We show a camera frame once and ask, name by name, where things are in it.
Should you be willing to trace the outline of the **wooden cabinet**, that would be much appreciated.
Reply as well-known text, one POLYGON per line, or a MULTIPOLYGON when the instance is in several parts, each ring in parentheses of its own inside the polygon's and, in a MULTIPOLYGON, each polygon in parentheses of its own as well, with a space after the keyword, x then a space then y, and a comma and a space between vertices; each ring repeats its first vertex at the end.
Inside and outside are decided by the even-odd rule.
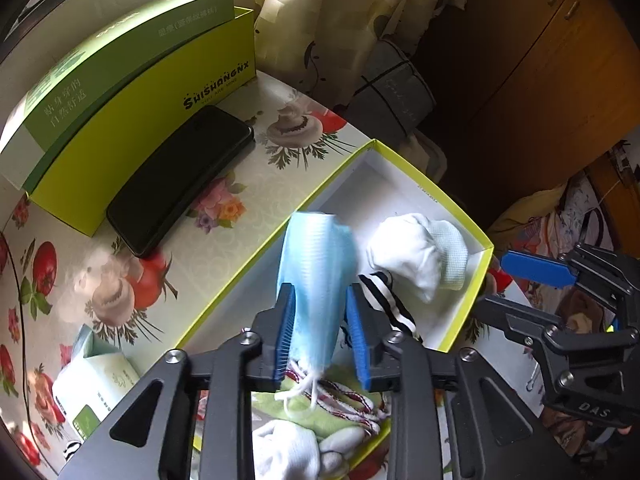
POLYGON ((565 182, 639 123, 639 48, 608 0, 565 0, 473 122, 474 182, 514 200, 565 182))

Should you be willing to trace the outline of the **beige patterned curtain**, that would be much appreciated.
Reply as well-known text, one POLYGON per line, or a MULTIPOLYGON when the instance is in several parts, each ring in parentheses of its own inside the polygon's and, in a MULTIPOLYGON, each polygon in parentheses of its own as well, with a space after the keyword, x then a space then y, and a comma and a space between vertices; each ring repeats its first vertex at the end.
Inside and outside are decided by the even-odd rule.
POLYGON ((327 107, 346 105, 376 44, 416 50, 447 4, 466 0, 254 0, 258 70, 327 107))

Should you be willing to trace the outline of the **grey white sock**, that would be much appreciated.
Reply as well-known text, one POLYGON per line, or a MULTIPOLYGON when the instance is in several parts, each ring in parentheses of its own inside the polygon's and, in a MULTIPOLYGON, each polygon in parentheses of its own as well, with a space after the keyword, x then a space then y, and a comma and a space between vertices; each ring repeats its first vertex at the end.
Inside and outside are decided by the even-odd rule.
POLYGON ((318 439, 307 428, 273 419, 252 434, 256 479, 335 479, 349 472, 349 459, 367 431, 359 426, 318 439))

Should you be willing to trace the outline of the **blue face mask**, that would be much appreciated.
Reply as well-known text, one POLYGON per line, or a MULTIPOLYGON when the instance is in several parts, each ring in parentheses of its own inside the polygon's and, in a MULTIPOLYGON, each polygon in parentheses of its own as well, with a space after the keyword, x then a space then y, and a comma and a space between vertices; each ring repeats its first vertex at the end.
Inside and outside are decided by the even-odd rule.
POLYGON ((288 367, 301 374, 296 386, 274 396, 284 406, 310 395, 307 415, 318 403, 319 382, 331 364, 346 309, 348 286, 356 280, 358 254, 352 231, 333 214, 296 212, 284 234, 278 284, 295 292, 288 367))

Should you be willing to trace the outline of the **wet wipes pack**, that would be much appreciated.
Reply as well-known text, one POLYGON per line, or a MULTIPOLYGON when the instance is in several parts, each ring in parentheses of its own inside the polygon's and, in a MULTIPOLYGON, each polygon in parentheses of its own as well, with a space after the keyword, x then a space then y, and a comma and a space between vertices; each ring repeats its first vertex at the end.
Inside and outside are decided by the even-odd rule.
POLYGON ((70 362, 53 382, 52 396, 66 422, 84 442, 138 380, 126 356, 83 325, 70 362))

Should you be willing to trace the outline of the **green cloth with beaded trim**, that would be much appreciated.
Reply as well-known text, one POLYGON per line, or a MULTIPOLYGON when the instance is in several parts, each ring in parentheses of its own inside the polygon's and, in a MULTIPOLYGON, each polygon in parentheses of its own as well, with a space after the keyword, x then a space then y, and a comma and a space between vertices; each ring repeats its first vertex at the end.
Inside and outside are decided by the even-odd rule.
POLYGON ((332 366, 312 384, 295 361, 288 363, 278 392, 252 393, 252 408, 310 429, 319 438, 347 427, 361 427, 373 437, 390 417, 384 396, 360 390, 347 367, 332 366))

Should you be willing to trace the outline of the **floral tablecloth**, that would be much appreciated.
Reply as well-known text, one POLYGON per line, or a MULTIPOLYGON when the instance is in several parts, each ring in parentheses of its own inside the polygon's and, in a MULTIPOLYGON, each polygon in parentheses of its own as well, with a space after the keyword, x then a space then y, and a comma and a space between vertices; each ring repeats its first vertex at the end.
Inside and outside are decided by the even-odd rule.
POLYGON ((146 372, 292 212, 373 140, 265 74, 221 108, 253 128, 255 143, 151 257, 136 258, 108 224, 85 236, 26 200, 1 223, 1 422, 43 478, 58 475, 77 440, 51 387, 81 326, 146 372))

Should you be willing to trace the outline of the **white ribbed sock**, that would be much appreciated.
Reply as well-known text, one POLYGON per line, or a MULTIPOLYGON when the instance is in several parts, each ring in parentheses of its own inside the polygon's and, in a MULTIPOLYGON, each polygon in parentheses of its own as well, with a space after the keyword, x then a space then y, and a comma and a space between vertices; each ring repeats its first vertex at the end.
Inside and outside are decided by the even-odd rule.
POLYGON ((469 249, 447 220, 424 214, 388 217, 370 234, 364 251, 372 269, 402 278, 424 302, 439 290, 457 292, 464 286, 469 249))

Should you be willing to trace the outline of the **yellow-green shoe box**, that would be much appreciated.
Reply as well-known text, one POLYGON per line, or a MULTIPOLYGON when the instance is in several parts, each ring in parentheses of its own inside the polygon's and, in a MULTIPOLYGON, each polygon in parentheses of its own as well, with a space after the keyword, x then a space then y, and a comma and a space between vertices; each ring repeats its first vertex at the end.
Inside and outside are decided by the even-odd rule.
POLYGON ((83 125, 29 200, 87 236, 116 194, 168 136, 256 76, 254 11, 187 42, 120 90, 83 125))

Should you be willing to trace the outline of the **green white carton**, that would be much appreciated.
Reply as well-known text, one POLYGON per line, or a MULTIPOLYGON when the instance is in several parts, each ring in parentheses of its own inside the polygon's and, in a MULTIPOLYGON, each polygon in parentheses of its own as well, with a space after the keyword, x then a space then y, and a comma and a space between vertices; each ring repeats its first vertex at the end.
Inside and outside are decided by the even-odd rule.
POLYGON ((9 114, 1 174, 32 192, 78 129, 115 93, 186 42, 232 20, 234 0, 155 0, 66 54, 9 114))

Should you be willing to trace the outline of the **black smartphone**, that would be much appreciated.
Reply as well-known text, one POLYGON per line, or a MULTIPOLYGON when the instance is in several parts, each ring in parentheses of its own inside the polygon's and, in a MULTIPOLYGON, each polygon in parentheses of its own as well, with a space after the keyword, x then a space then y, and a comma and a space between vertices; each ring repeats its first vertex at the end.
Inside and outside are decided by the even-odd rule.
POLYGON ((254 142, 254 130, 205 105, 162 143, 106 208, 106 218, 136 257, 148 256, 233 159, 254 142))

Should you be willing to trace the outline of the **black white striped sock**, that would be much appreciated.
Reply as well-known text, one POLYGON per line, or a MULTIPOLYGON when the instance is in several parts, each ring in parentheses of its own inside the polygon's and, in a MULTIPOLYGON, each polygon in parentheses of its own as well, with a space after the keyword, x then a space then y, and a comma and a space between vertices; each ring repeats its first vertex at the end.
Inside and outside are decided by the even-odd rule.
POLYGON ((359 274, 358 280, 368 305, 386 315, 392 330, 410 335, 422 344, 423 339, 416 328, 416 321, 393 291, 393 275, 388 271, 379 270, 370 274, 359 274))

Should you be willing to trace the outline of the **grey plaid cushion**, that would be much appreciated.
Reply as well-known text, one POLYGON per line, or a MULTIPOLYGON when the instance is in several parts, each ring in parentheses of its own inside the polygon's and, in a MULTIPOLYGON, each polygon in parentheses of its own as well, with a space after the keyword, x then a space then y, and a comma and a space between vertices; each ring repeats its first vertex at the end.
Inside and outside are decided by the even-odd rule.
POLYGON ((396 44, 384 39, 373 48, 342 116, 396 150, 434 106, 433 93, 418 70, 396 44))

